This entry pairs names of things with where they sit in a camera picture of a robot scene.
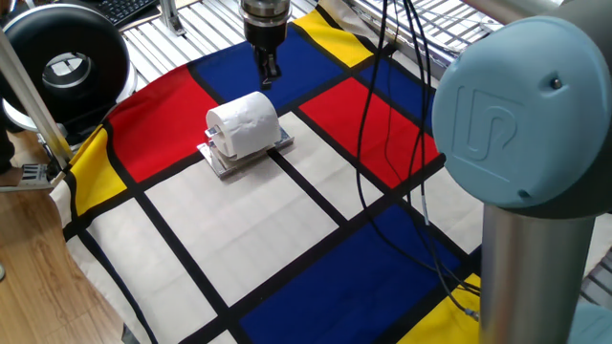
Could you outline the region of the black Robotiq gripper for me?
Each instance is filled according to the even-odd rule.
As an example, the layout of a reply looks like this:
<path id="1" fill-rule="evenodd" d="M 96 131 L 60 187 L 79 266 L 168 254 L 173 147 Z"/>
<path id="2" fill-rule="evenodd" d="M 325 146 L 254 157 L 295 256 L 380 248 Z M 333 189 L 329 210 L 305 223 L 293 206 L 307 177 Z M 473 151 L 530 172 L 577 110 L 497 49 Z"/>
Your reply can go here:
<path id="1" fill-rule="evenodd" d="M 276 50 L 285 41 L 286 36 L 286 23 L 271 27 L 260 27 L 248 22 L 245 23 L 245 37 L 253 46 L 261 90 L 270 90 L 273 82 L 282 77 L 281 69 L 276 60 Z"/>

